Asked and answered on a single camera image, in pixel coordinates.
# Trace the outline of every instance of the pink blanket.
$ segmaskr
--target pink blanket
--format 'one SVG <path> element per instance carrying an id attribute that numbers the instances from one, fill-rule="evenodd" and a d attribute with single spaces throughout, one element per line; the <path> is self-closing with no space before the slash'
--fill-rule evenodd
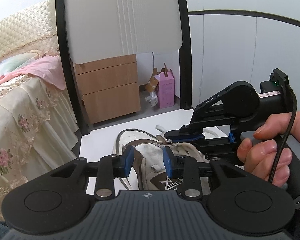
<path id="1" fill-rule="evenodd" d="M 34 63 L 24 66 L 18 70 L 0 76 L 0 85 L 14 77 L 22 74 L 31 74 L 42 78 L 44 81 L 55 85 L 58 89 L 66 88 L 66 81 L 63 75 L 61 59 L 59 56 L 45 56 Z"/>

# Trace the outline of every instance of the lace bed skirt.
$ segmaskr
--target lace bed skirt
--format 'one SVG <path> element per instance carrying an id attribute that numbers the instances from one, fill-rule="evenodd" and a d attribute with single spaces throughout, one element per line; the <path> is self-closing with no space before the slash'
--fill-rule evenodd
<path id="1" fill-rule="evenodd" d="M 0 86 L 0 220 L 10 190 L 76 158 L 77 130 L 67 90 L 30 76 Z"/>

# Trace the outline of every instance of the black cable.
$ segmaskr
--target black cable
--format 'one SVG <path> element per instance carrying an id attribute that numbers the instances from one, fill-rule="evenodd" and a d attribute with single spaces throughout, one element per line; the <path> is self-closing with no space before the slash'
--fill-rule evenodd
<path id="1" fill-rule="evenodd" d="M 296 114 L 297 114 L 297 98 L 296 98 L 296 95 L 294 94 L 294 92 L 291 89 L 290 85 L 288 85 L 288 88 L 289 88 L 289 92 L 291 93 L 291 96 L 292 96 L 293 110 L 292 110 L 292 113 L 291 113 L 291 117 L 290 117 L 290 121 L 289 121 L 289 124 L 287 126 L 287 129 L 286 129 L 286 131 L 283 135 L 282 143 L 280 144 L 280 147 L 278 148 L 278 151 L 277 151 L 277 153 L 274 157 L 274 161 L 273 161 L 271 171 L 270 171 L 270 175 L 269 175 L 269 179 L 268 179 L 268 182 L 270 182 L 270 183 L 273 182 L 274 174 L 275 174 L 275 171 L 277 169 L 277 165 L 278 165 L 283 147 L 284 147 L 284 145 L 285 145 L 285 143 L 288 139 L 288 136 L 290 135 L 290 132 L 291 132 L 291 129 L 292 129 L 292 126 L 293 126 L 293 123 L 294 123 L 294 120 L 295 120 Z"/>

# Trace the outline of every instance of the drawer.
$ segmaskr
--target drawer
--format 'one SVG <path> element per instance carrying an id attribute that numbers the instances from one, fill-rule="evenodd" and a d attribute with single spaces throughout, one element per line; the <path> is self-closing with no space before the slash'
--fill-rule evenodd
<path id="1" fill-rule="evenodd" d="M 84 64 L 75 64 L 75 70 L 77 74 L 82 74 L 98 69 L 118 66 L 122 64 L 128 64 L 137 62 L 136 55 L 127 55 L 127 56 L 120 56 L 120 57 L 112 57 L 112 58 L 106 58 L 101 59 L 97 61 L 87 62 Z"/>
<path id="2" fill-rule="evenodd" d="M 130 63 L 77 75 L 82 95 L 138 82 L 137 64 Z"/>
<path id="3" fill-rule="evenodd" d="M 82 99 L 91 123 L 140 110 L 138 83 L 83 95 Z"/>

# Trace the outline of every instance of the textured grip surface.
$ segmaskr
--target textured grip surface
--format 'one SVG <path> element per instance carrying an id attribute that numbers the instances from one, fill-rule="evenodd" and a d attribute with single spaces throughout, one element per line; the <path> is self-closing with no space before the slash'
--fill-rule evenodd
<path id="1" fill-rule="evenodd" d="M 29 236 L 11 230 L 3 240 L 288 240 L 272 236 L 241 236 L 216 224 L 199 202 L 185 201 L 177 192 L 120 191 L 113 200 L 99 201 L 76 226 L 49 236 Z"/>

